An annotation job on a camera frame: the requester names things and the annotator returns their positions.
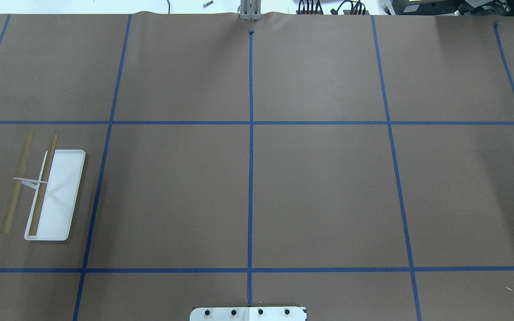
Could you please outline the inner wooden rack bar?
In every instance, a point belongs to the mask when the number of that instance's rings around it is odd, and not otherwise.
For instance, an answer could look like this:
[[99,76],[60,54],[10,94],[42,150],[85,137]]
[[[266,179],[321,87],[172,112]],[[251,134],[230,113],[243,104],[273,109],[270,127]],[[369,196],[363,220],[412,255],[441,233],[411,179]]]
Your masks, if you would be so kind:
[[43,164],[43,171],[41,172],[41,183],[38,184],[37,198],[35,199],[33,215],[31,217],[31,224],[28,232],[29,236],[37,235],[37,230],[41,219],[41,212],[44,204],[44,199],[48,187],[48,181],[52,169],[52,164],[54,161],[54,155],[56,152],[57,144],[58,134],[52,134],[50,144],[46,152],[45,162]]

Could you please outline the wooden rack bar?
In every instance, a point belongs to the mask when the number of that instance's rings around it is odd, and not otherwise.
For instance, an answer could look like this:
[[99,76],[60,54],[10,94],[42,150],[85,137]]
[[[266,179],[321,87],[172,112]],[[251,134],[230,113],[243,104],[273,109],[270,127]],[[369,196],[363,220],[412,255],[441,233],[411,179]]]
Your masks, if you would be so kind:
[[2,233],[4,235],[8,235],[10,233],[12,222],[14,218],[14,214],[17,207],[17,201],[20,195],[21,189],[21,180],[16,179],[16,177],[23,177],[27,161],[30,155],[31,144],[34,138],[34,130],[27,130],[25,139],[23,140],[23,145],[21,148],[20,158],[17,164],[16,172],[14,175],[14,179],[12,180],[12,191],[10,193],[10,197],[7,203],[6,213],[3,219]]
[[37,230],[41,219],[41,212],[44,204],[44,199],[48,187],[48,181],[52,169],[52,164],[54,161],[54,155],[56,152],[57,144],[58,134],[52,134],[50,144],[46,152],[45,162],[43,164],[43,171],[41,172],[41,183],[38,184],[37,198],[35,199],[33,215],[31,217],[31,224],[28,232],[29,236],[37,235]]

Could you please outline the white towel rack tray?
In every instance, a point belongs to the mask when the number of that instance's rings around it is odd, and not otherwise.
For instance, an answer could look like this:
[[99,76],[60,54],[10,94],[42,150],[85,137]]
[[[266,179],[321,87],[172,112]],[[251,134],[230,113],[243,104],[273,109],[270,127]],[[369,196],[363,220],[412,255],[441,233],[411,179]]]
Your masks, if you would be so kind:
[[66,241],[68,239],[85,159],[86,152],[82,149],[57,149],[55,151],[36,235],[30,235],[29,232],[39,194],[39,185],[43,181],[21,179],[23,185],[35,190],[24,234],[25,240]]

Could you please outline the outer wooden rack bar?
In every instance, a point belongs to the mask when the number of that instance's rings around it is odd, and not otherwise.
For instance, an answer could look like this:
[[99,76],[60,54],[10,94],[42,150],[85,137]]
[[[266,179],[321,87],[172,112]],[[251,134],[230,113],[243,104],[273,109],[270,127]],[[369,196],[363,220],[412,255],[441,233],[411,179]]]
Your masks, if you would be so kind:
[[12,222],[14,218],[14,214],[17,207],[17,201],[20,195],[21,189],[21,180],[16,179],[16,177],[23,177],[27,161],[30,155],[31,144],[34,138],[34,130],[27,130],[25,139],[23,140],[23,145],[21,148],[20,158],[17,164],[16,172],[14,175],[14,179],[12,180],[12,191],[10,193],[10,197],[7,203],[6,213],[3,219],[2,233],[4,235],[8,235],[10,233]]

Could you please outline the brown paper table cover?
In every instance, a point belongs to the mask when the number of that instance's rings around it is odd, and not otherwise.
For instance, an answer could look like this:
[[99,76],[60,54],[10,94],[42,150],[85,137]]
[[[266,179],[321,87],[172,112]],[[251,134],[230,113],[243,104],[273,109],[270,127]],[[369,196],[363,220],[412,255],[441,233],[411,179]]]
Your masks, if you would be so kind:
[[[25,240],[57,149],[66,241]],[[514,17],[0,14],[0,321],[514,321]]]

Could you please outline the black usb hub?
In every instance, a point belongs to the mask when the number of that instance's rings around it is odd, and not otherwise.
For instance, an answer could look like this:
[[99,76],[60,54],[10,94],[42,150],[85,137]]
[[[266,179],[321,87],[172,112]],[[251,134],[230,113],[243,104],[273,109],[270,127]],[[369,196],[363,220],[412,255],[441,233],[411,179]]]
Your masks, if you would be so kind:
[[[350,9],[344,9],[345,4],[350,4]],[[369,16],[369,10],[361,0],[343,0],[336,8],[331,8],[330,13],[335,16],[340,13],[344,16]]]

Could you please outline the aluminium frame post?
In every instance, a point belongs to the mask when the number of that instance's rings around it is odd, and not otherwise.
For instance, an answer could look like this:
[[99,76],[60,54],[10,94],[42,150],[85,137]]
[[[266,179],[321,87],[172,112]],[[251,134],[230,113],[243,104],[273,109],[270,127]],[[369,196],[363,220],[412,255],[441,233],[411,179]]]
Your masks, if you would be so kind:
[[261,20],[261,0],[241,0],[239,16],[242,21]]

